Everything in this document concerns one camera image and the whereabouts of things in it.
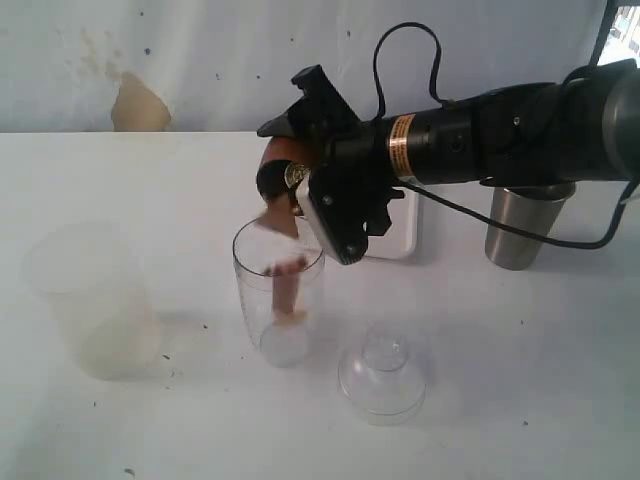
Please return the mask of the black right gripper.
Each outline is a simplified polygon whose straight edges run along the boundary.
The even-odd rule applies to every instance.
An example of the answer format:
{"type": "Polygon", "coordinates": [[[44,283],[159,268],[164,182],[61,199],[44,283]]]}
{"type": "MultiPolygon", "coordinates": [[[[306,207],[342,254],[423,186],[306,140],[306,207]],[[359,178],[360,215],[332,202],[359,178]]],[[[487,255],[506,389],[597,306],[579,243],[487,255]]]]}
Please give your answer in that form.
{"type": "Polygon", "coordinates": [[[302,98],[294,111],[266,121],[260,138],[311,142],[319,163],[309,177],[310,196],[342,265],[359,262],[370,237],[391,227],[388,204],[404,193],[391,178],[386,156],[377,151],[376,127],[362,122],[319,65],[302,69],[291,79],[302,98]]]}

